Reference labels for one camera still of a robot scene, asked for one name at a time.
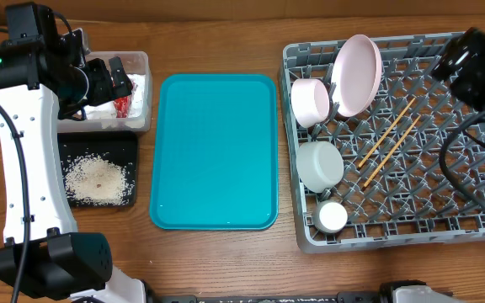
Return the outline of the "spilled rice crumbs pile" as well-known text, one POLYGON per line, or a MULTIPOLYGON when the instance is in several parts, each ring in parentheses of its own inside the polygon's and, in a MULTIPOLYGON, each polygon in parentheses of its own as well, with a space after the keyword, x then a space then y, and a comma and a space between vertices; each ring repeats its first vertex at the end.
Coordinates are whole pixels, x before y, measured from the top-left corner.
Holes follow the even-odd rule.
POLYGON ((75 205, 122 206, 130 203, 135 187, 125 166, 100 155, 79 156, 62 169, 67 199, 75 205))

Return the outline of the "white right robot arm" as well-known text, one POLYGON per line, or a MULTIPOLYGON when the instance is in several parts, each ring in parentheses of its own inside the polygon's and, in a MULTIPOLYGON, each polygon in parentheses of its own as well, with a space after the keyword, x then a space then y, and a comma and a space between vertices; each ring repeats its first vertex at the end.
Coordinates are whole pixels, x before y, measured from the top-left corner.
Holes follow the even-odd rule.
MULTIPOLYGON (((485 32, 471 27, 463 35, 451 40, 443 56, 431 71, 431 76, 443 82, 454 73, 457 73, 458 77, 450 83, 451 95, 477 112, 446 137, 440 148, 439 165, 450 184, 485 212, 485 200, 479 199, 461 185, 445 160, 449 146, 459 134, 465 135, 472 125, 485 123, 485 32)), ((485 148, 484 142, 480 140, 475 142, 485 148)))

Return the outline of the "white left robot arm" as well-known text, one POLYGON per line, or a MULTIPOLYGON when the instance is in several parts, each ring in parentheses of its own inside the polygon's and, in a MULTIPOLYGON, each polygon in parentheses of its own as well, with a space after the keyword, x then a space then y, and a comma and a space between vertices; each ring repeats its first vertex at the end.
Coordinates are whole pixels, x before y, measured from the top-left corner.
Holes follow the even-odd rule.
POLYGON ((142 280, 118 269, 106 237, 81 232, 67 202, 57 124, 84 107, 130 95, 119 57, 87 60, 83 32, 60 35, 61 15, 9 5, 0 45, 0 145, 6 220, 0 280, 20 295, 75 302, 153 302, 142 280))

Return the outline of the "large pink plate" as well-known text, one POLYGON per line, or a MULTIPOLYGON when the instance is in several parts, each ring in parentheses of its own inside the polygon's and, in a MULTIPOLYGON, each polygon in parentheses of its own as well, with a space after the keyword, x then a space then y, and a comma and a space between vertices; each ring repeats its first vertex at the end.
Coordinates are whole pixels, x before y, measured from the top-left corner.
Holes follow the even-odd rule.
POLYGON ((332 100, 338 113, 352 117, 373 102, 382 74, 381 53, 375 42, 365 35, 350 37, 340 48, 333 64, 332 100))

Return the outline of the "red snack wrapper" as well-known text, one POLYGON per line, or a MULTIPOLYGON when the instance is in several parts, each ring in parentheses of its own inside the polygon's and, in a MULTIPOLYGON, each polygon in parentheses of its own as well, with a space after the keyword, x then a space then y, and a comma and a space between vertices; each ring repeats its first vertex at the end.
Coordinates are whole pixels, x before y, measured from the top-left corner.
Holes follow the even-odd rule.
POLYGON ((117 118, 127 118, 131 107, 131 97, 117 98, 114 101, 114 107, 117 118))

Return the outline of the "small pink bowl with crumbs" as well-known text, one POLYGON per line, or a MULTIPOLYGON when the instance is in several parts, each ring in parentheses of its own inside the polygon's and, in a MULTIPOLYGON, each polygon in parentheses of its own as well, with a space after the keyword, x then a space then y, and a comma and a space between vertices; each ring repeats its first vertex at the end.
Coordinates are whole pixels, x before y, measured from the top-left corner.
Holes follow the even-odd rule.
POLYGON ((328 91, 319 79, 295 80, 290 103, 296 121, 304 128, 321 123, 328 117, 328 91))

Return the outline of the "grey dishwasher rack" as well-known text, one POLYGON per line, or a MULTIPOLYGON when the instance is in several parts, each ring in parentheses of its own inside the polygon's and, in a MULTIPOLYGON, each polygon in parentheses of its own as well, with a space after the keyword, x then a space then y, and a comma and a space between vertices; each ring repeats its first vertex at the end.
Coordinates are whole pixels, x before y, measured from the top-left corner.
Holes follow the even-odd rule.
POLYGON ((382 58, 382 77, 376 97, 362 113, 344 118, 332 104, 328 117, 309 128, 297 124, 290 93, 297 79, 319 79, 333 91, 333 63, 339 40, 296 43, 283 50, 280 68, 282 114, 289 153, 306 142, 327 141, 344 159, 344 177, 321 193, 310 191, 297 171, 290 174, 296 240, 305 253, 336 253, 428 242, 485 241, 485 213, 466 199, 443 176, 439 152, 447 135, 472 115, 453 98, 431 69, 452 34, 406 35, 376 40, 382 58), (408 102, 408 112, 373 152, 376 144, 408 102), (421 116, 406 140, 393 153, 371 184, 364 182, 403 133, 421 116), (345 227, 334 234, 319 231, 312 214, 323 201, 340 203, 348 213, 345 227))

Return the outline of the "black plastic tray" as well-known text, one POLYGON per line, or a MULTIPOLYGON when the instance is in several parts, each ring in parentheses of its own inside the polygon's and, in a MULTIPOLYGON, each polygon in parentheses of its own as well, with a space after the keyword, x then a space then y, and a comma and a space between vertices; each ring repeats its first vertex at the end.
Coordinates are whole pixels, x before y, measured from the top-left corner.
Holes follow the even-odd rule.
POLYGON ((136 202, 136 178, 138 164, 138 140, 137 135, 131 131, 111 132, 83 132, 66 133, 58 136, 59 153, 61 158, 61 170, 69 166, 69 162, 79 156, 88 154, 100 155, 117 165, 125 166, 130 173, 131 180, 135 182, 130 203, 122 206, 86 206, 75 205, 72 207, 130 207, 136 202))

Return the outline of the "white napkin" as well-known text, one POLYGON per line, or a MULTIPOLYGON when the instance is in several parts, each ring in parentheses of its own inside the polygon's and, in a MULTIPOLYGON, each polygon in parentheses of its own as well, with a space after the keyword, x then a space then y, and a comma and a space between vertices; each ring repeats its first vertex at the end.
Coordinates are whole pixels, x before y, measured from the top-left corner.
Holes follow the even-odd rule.
MULTIPOLYGON (((144 75, 130 74, 129 79, 132 81, 133 89, 130 95, 131 107, 127 118, 135 118, 144 109, 146 78, 144 75)), ((117 118, 114 101, 99 106, 86 106, 84 109, 88 120, 117 118)))

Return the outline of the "teal serving tray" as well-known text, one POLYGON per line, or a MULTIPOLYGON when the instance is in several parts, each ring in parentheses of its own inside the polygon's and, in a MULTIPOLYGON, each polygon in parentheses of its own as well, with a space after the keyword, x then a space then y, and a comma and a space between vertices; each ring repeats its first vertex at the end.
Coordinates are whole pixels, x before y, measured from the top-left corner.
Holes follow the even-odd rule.
POLYGON ((150 217, 164 230, 261 231, 279 213, 276 87, 261 74, 162 84, 150 217))

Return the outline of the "white paper cup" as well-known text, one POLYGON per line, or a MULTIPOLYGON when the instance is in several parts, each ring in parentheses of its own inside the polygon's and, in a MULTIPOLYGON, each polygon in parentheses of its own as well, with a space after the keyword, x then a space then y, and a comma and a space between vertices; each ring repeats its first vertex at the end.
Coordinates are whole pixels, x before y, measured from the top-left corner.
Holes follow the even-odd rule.
POLYGON ((320 203, 312 214, 313 225, 321 232, 334 234, 341 231, 348 221, 347 210, 338 202, 320 203))

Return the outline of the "grey bowl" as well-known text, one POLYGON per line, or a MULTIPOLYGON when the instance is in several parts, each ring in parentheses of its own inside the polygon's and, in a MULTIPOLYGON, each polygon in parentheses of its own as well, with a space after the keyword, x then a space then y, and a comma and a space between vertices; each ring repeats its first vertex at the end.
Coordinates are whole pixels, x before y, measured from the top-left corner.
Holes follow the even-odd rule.
POLYGON ((296 170, 303 184, 321 193, 344 177, 344 161, 335 145, 327 141, 306 142, 296 152, 296 170))

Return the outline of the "clear plastic bin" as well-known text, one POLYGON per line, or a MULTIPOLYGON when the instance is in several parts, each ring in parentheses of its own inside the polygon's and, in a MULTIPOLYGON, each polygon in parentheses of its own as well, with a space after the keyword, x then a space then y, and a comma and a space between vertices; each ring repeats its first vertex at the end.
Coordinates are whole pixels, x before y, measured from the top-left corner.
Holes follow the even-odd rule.
POLYGON ((135 118, 114 118, 96 120, 59 120, 59 133, 93 132, 93 131, 123 131, 135 132, 150 129, 152 117, 152 74, 149 68, 148 56, 143 51, 98 51, 86 56, 86 60, 102 59, 109 68, 109 59, 118 56, 127 76, 130 74, 144 75, 146 78, 145 105, 141 114, 135 118))

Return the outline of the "wooden chopstick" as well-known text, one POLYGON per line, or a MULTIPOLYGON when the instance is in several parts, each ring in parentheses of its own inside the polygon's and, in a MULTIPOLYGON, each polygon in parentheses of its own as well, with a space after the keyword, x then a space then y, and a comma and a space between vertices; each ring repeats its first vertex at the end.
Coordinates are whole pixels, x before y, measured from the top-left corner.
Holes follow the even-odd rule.
POLYGON ((407 130, 403 133, 403 135, 400 137, 398 142, 395 144, 395 146, 389 151, 389 153, 386 155, 386 157, 381 161, 381 163, 378 165, 378 167, 372 172, 372 174, 369 176, 369 178, 364 182, 362 189, 366 189, 372 182, 372 180, 376 177, 376 175, 384 168, 386 165, 387 161, 392 157, 393 153, 399 148, 399 146, 406 140, 406 138, 409 136, 409 133, 411 130, 415 127, 415 125, 418 123, 420 120, 421 116, 418 116, 413 123, 407 128, 407 130))
POLYGON ((412 104, 415 102, 416 97, 413 97, 407 104, 407 106, 402 110, 402 112, 398 115, 398 117, 391 123, 391 125, 386 129, 383 135, 379 138, 376 144, 370 149, 370 151, 364 156, 364 158, 360 161, 357 168, 362 168, 366 161, 370 158, 373 152, 380 146, 380 144, 387 138, 389 133, 396 127, 397 123, 400 119, 408 112, 412 104))

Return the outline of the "black rail at table edge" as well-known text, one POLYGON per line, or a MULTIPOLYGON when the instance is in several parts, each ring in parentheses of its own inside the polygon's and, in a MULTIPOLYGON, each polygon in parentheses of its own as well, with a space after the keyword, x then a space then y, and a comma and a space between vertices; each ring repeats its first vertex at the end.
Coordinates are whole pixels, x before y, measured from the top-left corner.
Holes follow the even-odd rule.
POLYGON ((152 293, 154 303, 462 303, 451 292, 431 289, 420 280, 387 282, 374 291, 340 291, 336 295, 198 297, 152 293))

